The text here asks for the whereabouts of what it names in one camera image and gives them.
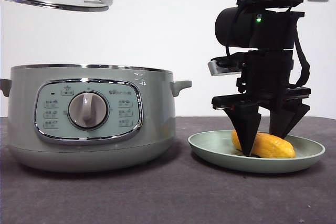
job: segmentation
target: button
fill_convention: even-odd
[[[131,127],[133,126],[133,121],[129,119],[119,120],[119,127]]]
[[[58,100],[49,100],[44,102],[44,107],[46,109],[55,109],[58,108]]]
[[[43,117],[45,119],[58,119],[58,111],[57,110],[46,111],[46,112],[44,112]]]
[[[133,116],[133,110],[131,110],[131,109],[119,110],[119,117],[120,118],[130,118],[131,116]]]
[[[71,90],[61,90],[61,95],[63,96],[72,96],[74,94],[73,89]]]
[[[119,108],[130,108],[133,107],[133,103],[130,100],[119,100],[118,101]]]
[[[58,121],[45,121],[43,123],[43,128],[45,129],[58,129]]]

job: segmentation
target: control panel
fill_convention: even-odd
[[[40,134],[58,142],[115,139],[142,125],[142,103],[130,82],[58,80],[40,88],[34,119]]]

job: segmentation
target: dark tabletop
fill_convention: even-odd
[[[228,118],[177,118],[174,145],[153,161],[60,174],[18,164],[2,118],[1,223],[336,223],[336,120],[303,118],[291,134],[320,142],[326,153],[280,175],[237,172],[192,153],[188,136],[223,129],[232,129]]]

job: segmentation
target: pot handle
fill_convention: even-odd
[[[173,97],[177,97],[182,89],[190,88],[193,85],[192,81],[173,81],[170,83]]]
[[[9,97],[9,92],[12,87],[12,80],[7,79],[0,79],[0,90],[2,90],[2,93],[5,97]]]

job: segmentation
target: yellow corn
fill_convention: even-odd
[[[236,130],[232,131],[232,143],[238,150],[242,150]],[[252,153],[265,158],[295,157],[294,148],[289,142],[261,132],[256,135]]]

